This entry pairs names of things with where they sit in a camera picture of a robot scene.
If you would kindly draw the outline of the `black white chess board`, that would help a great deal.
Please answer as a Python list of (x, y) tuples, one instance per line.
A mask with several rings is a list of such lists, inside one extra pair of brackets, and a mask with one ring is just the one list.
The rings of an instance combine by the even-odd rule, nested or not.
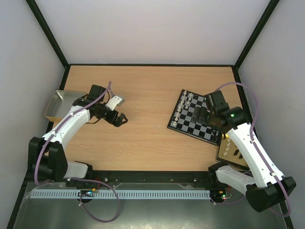
[(199, 118), (202, 108), (206, 108), (202, 95), (182, 89), (167, 128), (217, 146), (221, 133)]

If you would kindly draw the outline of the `gold metal tin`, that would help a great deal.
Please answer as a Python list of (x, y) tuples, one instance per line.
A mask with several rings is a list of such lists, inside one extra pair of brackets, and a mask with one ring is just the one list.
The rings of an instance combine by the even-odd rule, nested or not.
[(230, 138), (220, 141), (215, 159), (218, 162), (223, 162), (239, 170), (249, 170), (241, 151)]

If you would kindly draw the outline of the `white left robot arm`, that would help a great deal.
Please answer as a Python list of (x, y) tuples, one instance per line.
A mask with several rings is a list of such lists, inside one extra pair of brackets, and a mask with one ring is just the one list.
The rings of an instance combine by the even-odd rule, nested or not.
[(84, 162), (68, 161), (64, 150), (69, 141), (93, 117), (105, 120), (119, 127), (128, 122), (125, 114), (116, 111), (124, 98), (114, 95), (111, 87), (92, 85), (90, 92), (77, 98), (65, 117), (42, 137), (33, 137), (28, 147), (28, 171), (34, 182), (42, 186), (49, 181), (85, 178), (90, 165)]

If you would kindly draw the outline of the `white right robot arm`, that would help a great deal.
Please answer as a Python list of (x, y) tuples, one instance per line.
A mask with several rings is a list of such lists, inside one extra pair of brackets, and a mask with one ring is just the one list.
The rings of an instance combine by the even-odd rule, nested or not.
[(204, 95), (203, 101), (206, 106), (199, 109), (198, 117), (203, 119), (204, 124), (228, 135), (252, 173), (248, 176), (220, 162), (208, 168), (209, 184), (218, 187), (223, 183), (233, 187), (245, 195), (257, 212), (288, 201), (296, 182), (293, 177), (286, 177), (269, 158), (244, 110), (230, 108), (220, 90)]

